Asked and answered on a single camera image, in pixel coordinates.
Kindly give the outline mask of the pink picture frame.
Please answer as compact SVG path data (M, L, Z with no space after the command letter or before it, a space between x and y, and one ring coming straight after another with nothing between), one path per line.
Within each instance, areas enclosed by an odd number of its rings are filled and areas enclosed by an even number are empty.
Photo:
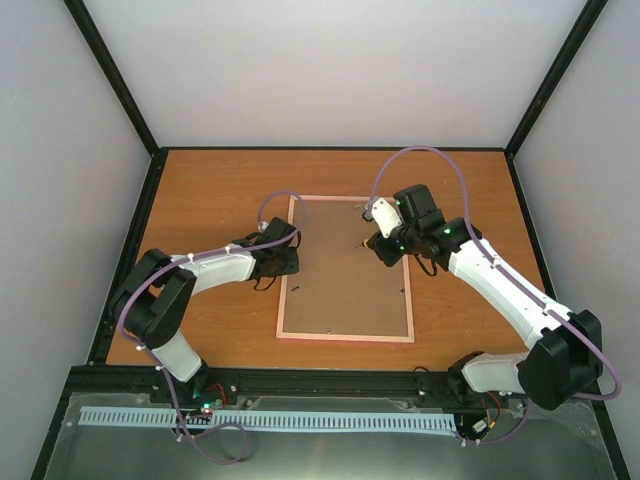
M363 242L362 196L291 197L288 221L302 227L299 271L281 281L279 339L415 341L409 262L388 268Z

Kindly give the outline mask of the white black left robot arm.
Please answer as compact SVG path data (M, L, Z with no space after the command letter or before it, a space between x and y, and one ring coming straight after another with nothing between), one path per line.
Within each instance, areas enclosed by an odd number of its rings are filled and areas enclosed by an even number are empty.
M296 274L301 239L299 229L275 217L220 249L173 256L151 249L116 289L108 312L119 332L167 371L177 395L203 401L209 367L181 332L191 298L226 284Z

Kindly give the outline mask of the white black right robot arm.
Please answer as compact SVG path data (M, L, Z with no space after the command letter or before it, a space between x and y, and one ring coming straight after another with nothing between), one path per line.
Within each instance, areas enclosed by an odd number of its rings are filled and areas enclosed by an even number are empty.
M460 393L522 394L554 410L603 373L597 317L554 301L505 262L462 217L446 220L429 189L372 198L363 217L377 226L367 248L388 267L405 256L430 261L465 282L501 314L526 347L517 354L472 353L452 368Z

